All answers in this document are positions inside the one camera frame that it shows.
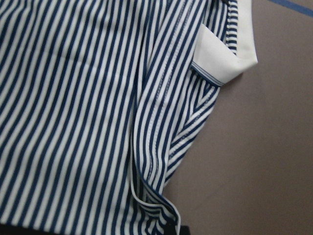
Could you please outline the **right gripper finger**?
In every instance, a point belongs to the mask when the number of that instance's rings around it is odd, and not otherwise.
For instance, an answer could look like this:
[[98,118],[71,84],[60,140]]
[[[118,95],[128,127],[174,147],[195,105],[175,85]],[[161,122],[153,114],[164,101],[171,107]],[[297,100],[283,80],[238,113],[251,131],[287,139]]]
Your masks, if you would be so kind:
[[190,235],[190,228],[183,221],[180,222],[179,235]]

